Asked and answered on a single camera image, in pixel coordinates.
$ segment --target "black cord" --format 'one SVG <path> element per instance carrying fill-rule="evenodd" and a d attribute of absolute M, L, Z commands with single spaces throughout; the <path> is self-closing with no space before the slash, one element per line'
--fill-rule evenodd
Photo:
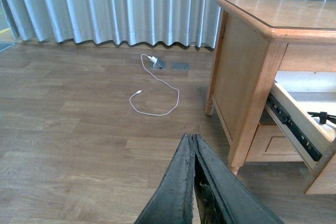
<path fill-rule="evenodd" d="M 327 120 L 336 124 L 336 115 L 328 115 L 326 112 L 308 112 L 312 118 L 320 118 L 320 124 L 326 124 Z"/>

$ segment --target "cabinet top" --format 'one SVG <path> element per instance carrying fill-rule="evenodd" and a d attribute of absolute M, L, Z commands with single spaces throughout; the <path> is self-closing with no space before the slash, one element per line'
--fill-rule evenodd
<path fill-rule="evenodd" d="M 336 2 L 218 0 L 218 4 L 272 39 L 336 43 Z"/>

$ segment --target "white cable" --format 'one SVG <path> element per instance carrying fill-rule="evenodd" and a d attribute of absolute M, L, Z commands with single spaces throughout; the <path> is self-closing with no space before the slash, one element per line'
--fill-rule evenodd
<path fill-rule="evenodd" d="M 142 111 L 137 110 L 137 109 L 133 106 L 133 104 L 132 104 L 132 102 L 131 102 L 131 99 L 133 98 L 133 96 L 135 96 L 136 94 L 140 94 L 140 93 L 141 93 L 141 90 L 139 90 L 139 91 L 137 91 L 136 93 L 134 93 L 134 94 L 130 97 L 130 100 L 129 100 L 129 101 L 130 101 L 130 104 L 131 104 L 132 108 L 134 108 L 134 110 L 137 111 L 137 112 L 139 112 L 140 114 L 145 114 L 145 115 L 155 115 L 155 116 L 164 116 L 164 115 L 168 115 L 170 112 L 172 112 L 173 110 L 175 110 L 176 107 L 177 107 L 177 105 L 179 104 L 180 91 L 179 91 L 177 88 L 174 88 L 174 87 L 170 86 L 170 85 L 169 85 L 168 83 L 166 83 L 165 81 L 160 80 L 160 79 L 157 78 L 155 75 L 153 75 L 152 73 L 150 73 L 150 72 L 146 69 L 146 67 L 145 67 L 145 65 L 144 65 L 144 63 L 143 63 L 142 56 L 144 56 L 144 55 L 145 55 L 145 54 L 142 54 L 142 55 L 140 56 L 140 58 L 141 58 L 141 63 L 142 63 L 142 66 L 143 66 L 144 70 L 146 70 L 146 72 L 148 72 L 148 73 L 149 73 L 152 77 L 154 77 L 156 80 L 161 81 L 161 82 L 163 82 L 164 84 L 166 84 L 168 87 L 170 87 L 171 89 L 176 90 L 176 91 L 177 91 L 177 102 L 176 102 L 176 105 L 175 105 L 174 108 L 172 108 L 172 109 L 169 110 L 167 113 L 162 114 L 162 115 L 142 112 Z M 154 63 L 154 61 L 156 60 L 155 57 L 151 57 L 151 56 L 148 56 L 148 55 L 145 55 L 145 56 L 147 56 L 147 57 L 151 60 L 151 62 L 153 62 L 153 63 Z"/>

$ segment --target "drawer slide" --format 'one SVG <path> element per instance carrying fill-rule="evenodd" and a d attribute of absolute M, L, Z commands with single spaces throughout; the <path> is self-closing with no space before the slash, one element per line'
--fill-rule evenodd
<path fill-rule="evenodd" d="M 292 132 L 295 138 L 299 141 L 302 147 L 307 151 L 309 156 L 314 161 L 319 161 L 322 154 L 317 150 L 317 148 L 311 143 L 311 141 L 305 136 L 305 134 L 298 128 L 296 123 L 291 119 L 289 113 L 281 106 L 277 99 L 270 94 L 267 99 L 267 105 L 272 109 L 273 113 L 281 121 L 282 124 Z"/>

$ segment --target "laminate floor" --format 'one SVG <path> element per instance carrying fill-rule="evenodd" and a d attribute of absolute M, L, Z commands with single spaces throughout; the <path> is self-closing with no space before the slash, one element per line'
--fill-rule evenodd
<path fill-rule="evenodd" d="M 162 57 L 143 69 L 140 54 Z M 213 53 L 17 44 L 0 53 L 0 223 L 133 223 L 184 133 L 226 162 L 216 115 L 204 115 Z M 174 71 L 172 62 L 190 64 Z M 336 223 L 336 196 L 303 195 L 303 163 L 246 163 L 238 178 L 285 223 Z"/>

